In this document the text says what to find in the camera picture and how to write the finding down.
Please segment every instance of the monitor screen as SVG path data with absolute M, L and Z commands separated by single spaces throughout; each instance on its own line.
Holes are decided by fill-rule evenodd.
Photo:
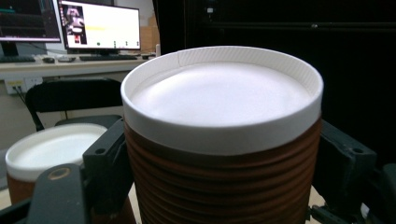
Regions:
M 66 49 L 140 49 L 139 9 L 58 0 Z
M 0 42 L 5 55 L 18 55 L 15 43 L 60 43 L 52 0 L 1 0 Z

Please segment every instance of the desk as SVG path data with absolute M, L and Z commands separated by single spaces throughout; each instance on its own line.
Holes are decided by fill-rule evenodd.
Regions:
M 43 63 L 35 58 L 34 63 L 0 63 L 0 149 L 7 149 L 31 133 L 35 133 L 32 118 L 18 95 L 9 95 L 3 80 L 8 78 L 43 77 L 109 77 L 122 81 L 129 72 L 147 60 L 82 62 L 77 58 L 72 63 Z M 122 114 L 121 108 L 114 108 L 115 114 Z M 108 112 L 94 111 L 93 114 Z M 53 126 L 56 120 L 64 119 L 60 113 L 46 114 L 43 121 L 46 127 Z

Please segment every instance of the ribbed brown container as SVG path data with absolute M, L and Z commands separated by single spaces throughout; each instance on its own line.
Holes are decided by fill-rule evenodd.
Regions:
M 160 146 L 126 124 L 143 223 L 304 223 L 320 127 L 281 147 L 211 156 Z

